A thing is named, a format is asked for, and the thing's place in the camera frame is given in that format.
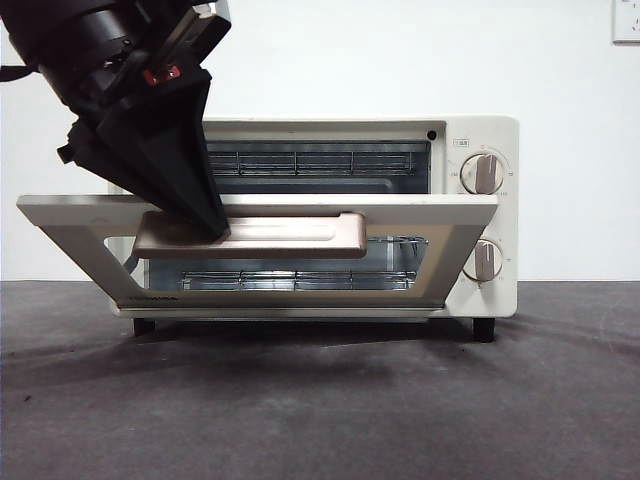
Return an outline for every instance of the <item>oven cavity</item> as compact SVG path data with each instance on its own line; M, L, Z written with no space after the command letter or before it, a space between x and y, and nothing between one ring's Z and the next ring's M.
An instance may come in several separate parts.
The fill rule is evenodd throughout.
M209 141L222 193L429 193L426 141Z
M149 287L172 291L409 290L427 251L421 237L372 237L358 260L149 261Z

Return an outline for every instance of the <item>oven foot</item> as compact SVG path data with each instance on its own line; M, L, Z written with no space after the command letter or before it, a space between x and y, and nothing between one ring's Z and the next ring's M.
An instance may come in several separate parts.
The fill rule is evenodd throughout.
M474 318L473 319L473 340L480 343L493 342L495 335L495 318Z
M147 320L146 318L134 318L133 319L133 334L136 337L141 337L147 333L152 333L156 330L156 322L153 320Z

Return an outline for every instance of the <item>robotic end effector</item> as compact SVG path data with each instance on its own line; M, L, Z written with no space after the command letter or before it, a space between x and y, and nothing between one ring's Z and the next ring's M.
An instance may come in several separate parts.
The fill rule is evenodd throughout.
M227 219L209 171L200 63L231 28L226 0L0 0L25 67L78 115L58 150L217 238Z

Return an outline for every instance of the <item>white knob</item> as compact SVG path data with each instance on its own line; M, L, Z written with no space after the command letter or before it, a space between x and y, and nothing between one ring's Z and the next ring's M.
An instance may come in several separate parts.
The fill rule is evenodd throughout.
M497 155L480 153L464 163L460 181L469 193L491 195L502 186L504 168Z
M490 282L500 274L502 261L502 252L495 243L480 240L464 266L464 273L475 282Z

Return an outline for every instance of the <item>toaster oven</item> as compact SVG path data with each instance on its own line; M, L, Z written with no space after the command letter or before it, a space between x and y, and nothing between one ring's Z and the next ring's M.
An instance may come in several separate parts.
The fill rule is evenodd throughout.
M211 244L137 197L19 208L135 319L474 319L517 305L517 122L206 120L231 234Z

